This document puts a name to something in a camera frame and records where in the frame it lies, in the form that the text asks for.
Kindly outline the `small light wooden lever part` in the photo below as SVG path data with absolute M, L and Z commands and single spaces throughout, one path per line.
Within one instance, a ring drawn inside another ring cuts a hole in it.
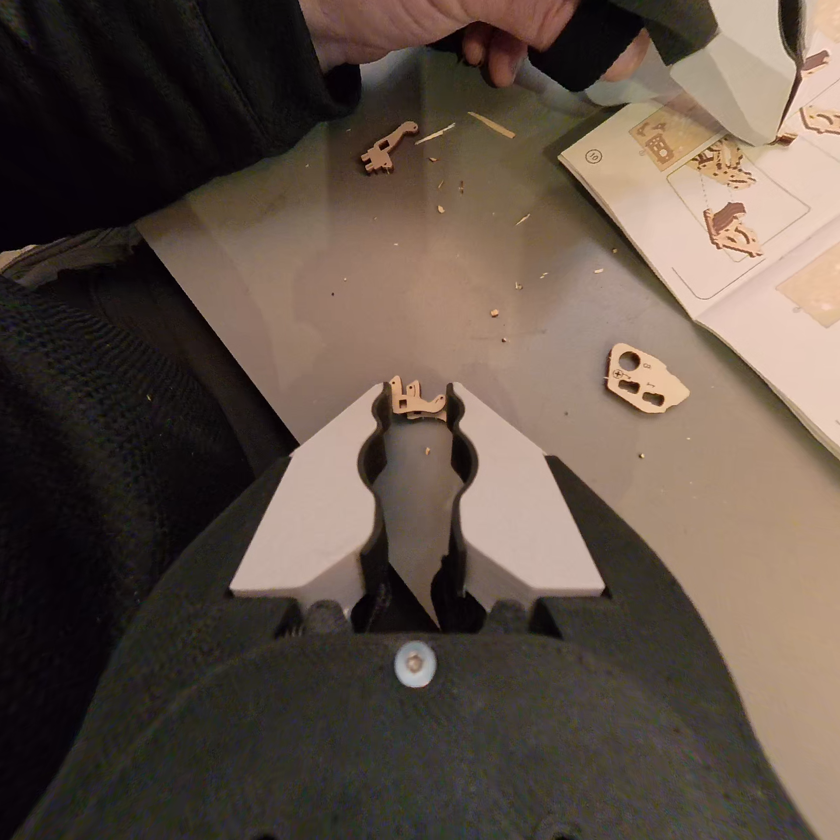
M 390 382 L 392 393 L 392 412 L 405 417 L 406 420 L 437 419 L 446 422 L 447 396 L 438 394 L 432 400 L 425 400 L 422 396 L 422 386 L 414 380 L 403 383 L 399 375 L 395 375 Z

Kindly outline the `person's black knit clothing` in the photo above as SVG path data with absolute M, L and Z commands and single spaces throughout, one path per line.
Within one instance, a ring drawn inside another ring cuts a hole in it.
M 186 546 L 298 442 L 144 242 L 2 275 L 1 831 Z

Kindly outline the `dark wooden hooked part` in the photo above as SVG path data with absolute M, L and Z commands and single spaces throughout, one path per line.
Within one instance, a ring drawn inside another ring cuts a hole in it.
M 405 137 L 414 136 L 418 131 L 417 122 L 404 121 L 386 136 L 375 141 L 372 147 L 360 157 L 360 161 L 364 165 L 364 172 L 368 175 L 377 172 L 392 173 L 394 169 L 392 153 Z

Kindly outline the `person's left hand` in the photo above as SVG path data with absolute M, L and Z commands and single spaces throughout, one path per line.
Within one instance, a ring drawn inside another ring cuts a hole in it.
M 509 88 L 529 54 L 544 51 L 577 12 L 578 1 L 300 1 L 323 72 L 433 44 L 463 29 L 465 62 L 489 84 Z

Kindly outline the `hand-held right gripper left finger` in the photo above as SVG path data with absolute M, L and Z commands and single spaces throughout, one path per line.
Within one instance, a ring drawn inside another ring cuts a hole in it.
M 350 614 L 387 577 L 382 504 L 392 388 L 373 385 L 289 457 L 231 580 L 236 597 L 288 597 Z

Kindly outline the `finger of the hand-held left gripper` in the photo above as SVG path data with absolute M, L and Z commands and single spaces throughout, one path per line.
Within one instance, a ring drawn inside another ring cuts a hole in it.
M 776 141 L 799 87 L 782 39 L 782 2 L 710 1 L 717 34 L 670 69 L 722 128 L 753 146 Z
M 800 67 L 805 60 L 809 13 L 806 1 L 782 2 L 782 39 L 788 55 Z

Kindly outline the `grey fabric hem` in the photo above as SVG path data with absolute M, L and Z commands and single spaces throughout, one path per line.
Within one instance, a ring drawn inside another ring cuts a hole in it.
M 44 245 L 4 251 L 1 274 L 22 287 L 38 288 L 55 281 L 63 270 L 119 263 L 142 242 L 134 225 L 96 229 Z

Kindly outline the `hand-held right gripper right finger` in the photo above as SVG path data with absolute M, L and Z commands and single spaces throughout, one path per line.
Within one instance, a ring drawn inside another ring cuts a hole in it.
M 540 446 L 462 383 L 447 389 L 455 588 L 486 611 L 545 597 L 598 597 L 604 580 Z

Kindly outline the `scattered small wood chips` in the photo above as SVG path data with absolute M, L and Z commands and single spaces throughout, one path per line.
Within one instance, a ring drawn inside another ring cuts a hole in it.
M 463 382 L 565 457 L 676 425 L 608 394 L 606 358 L 629 343 L 690 383 L 695 331 L 558 162 L 450 153 L 350 186 L 318 263 L 329 374 Z

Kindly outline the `white instruction booklet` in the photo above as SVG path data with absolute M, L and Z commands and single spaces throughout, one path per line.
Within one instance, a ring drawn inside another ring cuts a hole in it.
M 692 321 L 839 451 L 838 2 L 808 2 L 799 87 L 753 146 L 692 97 L 621 104 L 560 162 Z

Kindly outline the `wooden plate with holes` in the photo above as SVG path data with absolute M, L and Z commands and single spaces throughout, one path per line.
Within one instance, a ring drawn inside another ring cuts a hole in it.
M 627 343 L 616 343 L 611 348 L 605 387 L 645 414 L 664 413 L 690 395 L 689 388 L 664 362 Z

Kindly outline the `person's left forearm black sleeve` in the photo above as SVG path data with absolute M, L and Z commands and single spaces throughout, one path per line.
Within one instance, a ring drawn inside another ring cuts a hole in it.
M 2 251 L 131 224 L 360 97 L 298 2 L 2 2 Z

